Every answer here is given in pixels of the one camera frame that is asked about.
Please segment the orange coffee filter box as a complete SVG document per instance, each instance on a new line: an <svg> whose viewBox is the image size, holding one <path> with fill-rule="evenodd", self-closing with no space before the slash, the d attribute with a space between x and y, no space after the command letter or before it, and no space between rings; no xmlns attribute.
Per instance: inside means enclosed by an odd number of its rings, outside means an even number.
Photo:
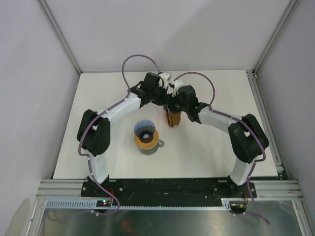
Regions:
<svg viewBox="0 0 315 236"><path fill-rule="evenodd" d="M173 128L174 126L178 126L181 122L181 114L182 112L178 113L165 112L168 126L171 128Z"/></svg>

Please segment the blue glass dripper cone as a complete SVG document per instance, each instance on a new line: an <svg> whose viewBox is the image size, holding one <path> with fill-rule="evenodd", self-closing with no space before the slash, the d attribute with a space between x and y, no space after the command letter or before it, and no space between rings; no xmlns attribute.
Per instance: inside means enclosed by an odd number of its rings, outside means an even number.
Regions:
<svg viewBox="0 0 315 236"><path fill-rule="evenodd" d="M155 130L154 123L147 119L138 121L133 128L134 134L138 138L150 137L154 134Z"/></svg>

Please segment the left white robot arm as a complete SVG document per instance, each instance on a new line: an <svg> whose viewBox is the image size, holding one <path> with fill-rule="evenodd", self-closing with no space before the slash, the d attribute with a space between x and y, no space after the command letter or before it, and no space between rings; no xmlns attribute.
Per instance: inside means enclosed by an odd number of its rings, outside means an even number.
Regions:
<svg viewBox="0 0 315 236"><path fill-rule="evenodd" d="M89 176L94 181L91 190L97 196L108 193L108 171L105 165L105 152L110 145L111 125L148 103L158 106L165 104L168 81L171 74L148 72L143 81L128 88L127 95L114 105L99 112L86 110L77 133L80 156L88 159Z"/></svg>

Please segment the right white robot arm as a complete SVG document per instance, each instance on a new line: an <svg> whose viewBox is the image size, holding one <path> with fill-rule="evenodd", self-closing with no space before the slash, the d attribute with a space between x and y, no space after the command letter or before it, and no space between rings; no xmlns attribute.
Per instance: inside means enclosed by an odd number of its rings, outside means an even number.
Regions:
<svg viewBox="0 0 315 236"><path fill-rule="evenodd" d="M165 99L164 109L168 115L186 113L191 122L209 125L229 135L236 161L229 178L227 192L239 197L245 191L244 183L249 180L257 162L266 159L265 150L269 140L256 117L247 114L236 117L212 108L198 101L192 86L180 86L173 89Z"/></svg>

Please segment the round bamboo dripper stand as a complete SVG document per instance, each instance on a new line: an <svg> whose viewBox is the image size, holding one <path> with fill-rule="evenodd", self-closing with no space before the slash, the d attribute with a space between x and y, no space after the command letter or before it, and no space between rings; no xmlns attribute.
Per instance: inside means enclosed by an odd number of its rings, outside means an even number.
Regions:
<svg viewBox="0 0 315 236"><path fill-rule="evenodd" d="M159 134L158 131L155 130L155 132L151 131L142 131L139 136L134 134L134 142L140 149L152 149L154 148L159 141Z"/></svg>

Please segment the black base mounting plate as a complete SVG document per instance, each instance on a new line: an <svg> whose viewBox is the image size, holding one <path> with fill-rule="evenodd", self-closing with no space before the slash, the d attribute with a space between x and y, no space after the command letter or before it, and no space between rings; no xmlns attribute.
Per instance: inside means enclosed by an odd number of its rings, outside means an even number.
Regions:
<svg viewBox="0 0 315 236"><path fill-rule="evenodd" d="M257 197L254 183L235 185L222 178L108 179L100 186L87 177L82 197L108 197L113 194L122 203L201 206L217 204L222 198Z"/></svg>

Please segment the aluminium frame profile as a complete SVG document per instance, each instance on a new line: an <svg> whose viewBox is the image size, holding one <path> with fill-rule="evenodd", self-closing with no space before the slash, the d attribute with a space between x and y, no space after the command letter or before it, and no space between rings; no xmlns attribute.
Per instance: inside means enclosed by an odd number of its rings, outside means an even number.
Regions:
<svg viewBox="0 0 315 236"><path fill-rule="evenodd" d="M37 4L39 5L43 15L45 16L48 24L50 25L54 35L56 36L58 42L61 45L61 48L63 49L65 55L67 56L69 62L71 63L71 65L73 66L73 68L75 69L76 73L78 75L80 75L82 73L82 70L64 36L64 34L61 31L61 28L58 24L58 22L56 21L53 12L51 11L49 5L47 4L47 2L45 0L36 0Z"/></svg>

